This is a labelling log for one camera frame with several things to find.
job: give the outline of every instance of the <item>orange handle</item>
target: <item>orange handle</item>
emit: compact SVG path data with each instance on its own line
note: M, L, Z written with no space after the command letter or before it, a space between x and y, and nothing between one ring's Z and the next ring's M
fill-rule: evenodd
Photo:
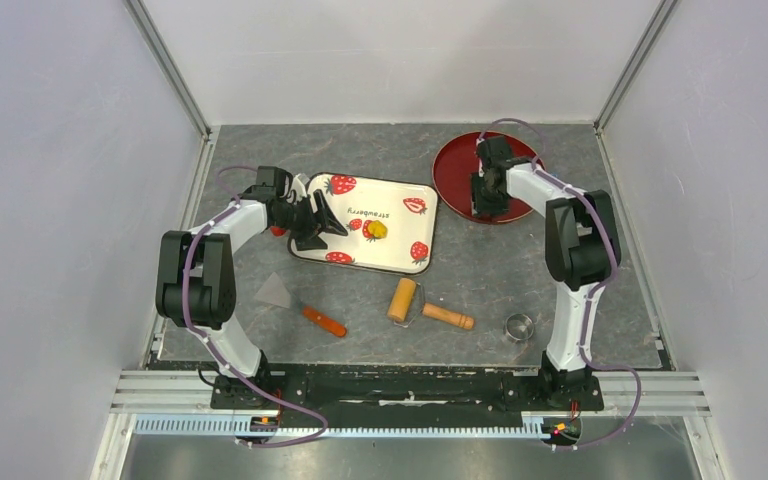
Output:
M475 319L468 315L446 310L445 308L430 303L426 303L422 307L422 314L426 317L431 317L435 320L440 320L450 325L463 328L464 330L472 330L472 327L475 325Z
M340 325L334 319L332 319L328 315L325 315L319 310L316 310L315 308L306 306L304 310L302 310L302 315L304 315L305 318L307 318L311 322L319 325L320 327L324 328L325 330L333 333L338 337L346 336L346 327Z

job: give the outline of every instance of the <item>white wall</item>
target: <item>white wall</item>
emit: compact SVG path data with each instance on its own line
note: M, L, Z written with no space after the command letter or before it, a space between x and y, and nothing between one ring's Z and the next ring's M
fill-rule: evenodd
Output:
M591 122L657 0L147 0L213 124Z
M726 463L768 478L768 2L681 2L606 137Z
M198 148L121 1L0 1L0 479L87 478Z

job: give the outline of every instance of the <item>triangular blade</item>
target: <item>triangular blade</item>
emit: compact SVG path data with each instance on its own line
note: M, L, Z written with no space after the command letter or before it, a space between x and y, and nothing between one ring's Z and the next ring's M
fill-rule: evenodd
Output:
M254 299L284 308L290 308L293 304L293 296L287 291L281 277L274 272L266 279L260 290L254 294Z

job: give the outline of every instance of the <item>wooden handle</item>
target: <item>wooden handle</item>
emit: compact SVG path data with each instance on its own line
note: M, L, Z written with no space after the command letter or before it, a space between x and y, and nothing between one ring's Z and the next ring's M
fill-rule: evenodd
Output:
M422 314L426 317L430 317L435 320L440 320L450 325L463 328L464 330L472 330L472 327L475 326L475 319L472 317L462 313L453 312L451 310L446 310L445 308L441 308L430 303L426 303L422 307Z
M415 291L416 282L409 278L400 278L399 284L396 286L396 293L393 294L393 300L390 301L390 308L387 309L387 318L399 323L404 322Z
M333 333L338 337L346 336L346 327L340 325L334 319L332 319L328 315L325 315L319 310L316 310L311 307L305 307L302 310L302 315L304 315L305 318L307 318L311 322L319 325L320 327L324 328L325 330Z

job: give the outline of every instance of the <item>strawberry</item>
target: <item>strawberry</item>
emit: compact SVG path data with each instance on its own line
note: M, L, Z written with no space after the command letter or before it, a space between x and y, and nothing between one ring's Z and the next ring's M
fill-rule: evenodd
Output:
M355 259L343 252L328 252L325 255L325 260L332 263L355 263Z
M367 220L363 222L363 238L366 239L367 242L374 242L378 240L375 238L375 236L371 233L369 233L369 224L372 223L372 220Z
M425 200L421 198L406 198L402 200L402 203L408 207L408 210L420 215L424 215L425 211L428 210L428 208L425 206Z
M354 177L346 175L332 175L330 180L325 182L325 191L331 195L342 195L349 193L357 185Z
M413 258L413 263L415 264L428 260L428 245L422 242L413 242L413 245L411 245L411 258Z
M360 227L363 225L363 220L356 218L346 224L346 228L348 228L350 231L354 232L355 230L360 229Z

